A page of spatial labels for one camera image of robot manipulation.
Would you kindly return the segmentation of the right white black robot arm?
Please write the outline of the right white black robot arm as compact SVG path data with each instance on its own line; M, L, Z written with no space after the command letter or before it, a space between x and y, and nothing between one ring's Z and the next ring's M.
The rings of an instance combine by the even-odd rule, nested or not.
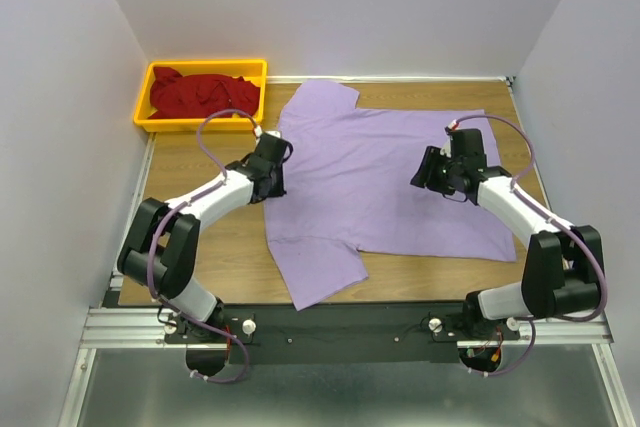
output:
M501 166L487 161L480 130L446 127L448 140L429 146L413 186L465 200L496 216L526 249L521 281L468 294L468 325L514 319L585 322L607 301L600 234L556 216L523 191Z

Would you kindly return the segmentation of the lavender t shirt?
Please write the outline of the lavender t shirt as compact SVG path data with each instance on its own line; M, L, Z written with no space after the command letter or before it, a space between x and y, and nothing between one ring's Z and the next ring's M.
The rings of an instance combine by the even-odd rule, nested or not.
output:
M470 203L411 185L453 111L364 109L345 85L301 84L279 116L293 146L285 194L264 206L266 238L294 306L364 281L362 252L512 262L510 230Z

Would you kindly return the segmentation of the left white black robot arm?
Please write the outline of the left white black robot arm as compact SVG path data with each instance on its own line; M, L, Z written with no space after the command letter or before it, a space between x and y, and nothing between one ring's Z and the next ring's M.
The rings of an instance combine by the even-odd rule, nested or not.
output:
M181 196L143 200L134 214L116 267L146 287L161 305L209 335L227 337L222 300L195 277L201 232L234 210L282 197L283 166L293 145L277 131L259 131L242 159Z

